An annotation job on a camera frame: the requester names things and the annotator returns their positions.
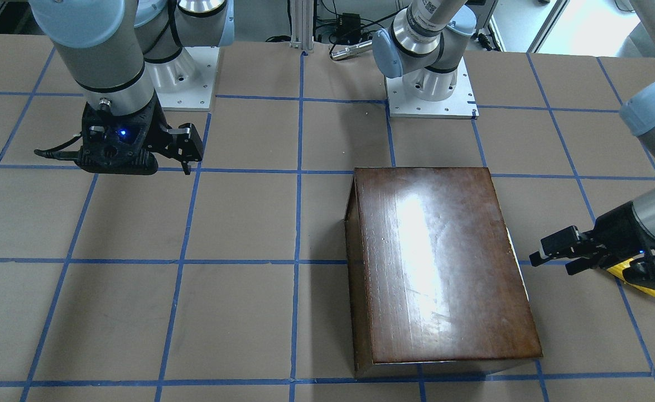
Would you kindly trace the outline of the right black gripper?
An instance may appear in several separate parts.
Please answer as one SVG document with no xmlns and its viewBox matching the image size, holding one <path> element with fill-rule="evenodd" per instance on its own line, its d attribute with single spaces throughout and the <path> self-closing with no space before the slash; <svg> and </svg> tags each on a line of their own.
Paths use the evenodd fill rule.
<svg viewBox="0 0 655 402">
<path fill-rule="evenodd" d="M 76 164 L 89 173 L 153 175 L 155 153 L 174 159 L 190 175 L 192 162 L 202 162 L 204 145 L 194 124 L 170 129 L 156 94 L 139 111 L 126 116 L 93 109 L 86 104 L 81 118 Z"/>
</svg>

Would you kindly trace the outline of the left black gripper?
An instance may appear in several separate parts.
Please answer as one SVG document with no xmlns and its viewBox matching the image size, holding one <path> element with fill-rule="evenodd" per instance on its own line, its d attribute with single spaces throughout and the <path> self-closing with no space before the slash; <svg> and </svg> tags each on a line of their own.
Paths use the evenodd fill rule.
<svg viewBox="0 0 655 402">
<path fill-rule="evenodd" d="M 596 254 L 598 245 L 605 254 Z M 540 249 L 529 255 L 536 267 L 549 261 L 570 258 L 569 276 L 585 270 L 606 269 L 628 259 L 623 270 L 629 284 L 655 290 L 655 238 L 641 226 L 633 202 L 621 204 L 596 219 L 592 231 L 565 227 L 540 240 Z"/>
</svg>

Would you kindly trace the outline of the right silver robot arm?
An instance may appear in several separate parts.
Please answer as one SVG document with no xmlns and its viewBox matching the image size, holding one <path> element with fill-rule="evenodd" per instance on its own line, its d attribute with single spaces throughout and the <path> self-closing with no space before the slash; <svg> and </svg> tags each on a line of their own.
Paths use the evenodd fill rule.
<svg viewBox="0 0 655 402">
<path fill-rule="evenodd" d="M 31 1 L 35 22 L 83 90 L 80 132 L 35 155 L 89 173 L 154 175 L 156 155 L 190 175 L 204 145 L 194 124 L 171 127 L 160 94 L 200 83 L 191 47 L 235 38 L 232 1 Z"/>
</svg>

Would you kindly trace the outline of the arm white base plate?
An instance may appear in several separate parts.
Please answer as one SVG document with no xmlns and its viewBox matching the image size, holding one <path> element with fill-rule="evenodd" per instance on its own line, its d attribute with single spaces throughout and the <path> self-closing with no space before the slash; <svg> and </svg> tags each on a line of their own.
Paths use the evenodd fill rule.
<svg viewBox="0 0 655 402">
<path fill-rule="evenodd" d="M 169 62 L 146 62 L 163 110 L 210 112 L 220 51 L 219 47 L 186 47 Z"/>
<path fill-rule="evenodd" d="M 457 69 L 437 73 L 421 69 L 385 78 L 392 117 L 476 119 L 480 116 L 465 59 Z"/>
</svg>

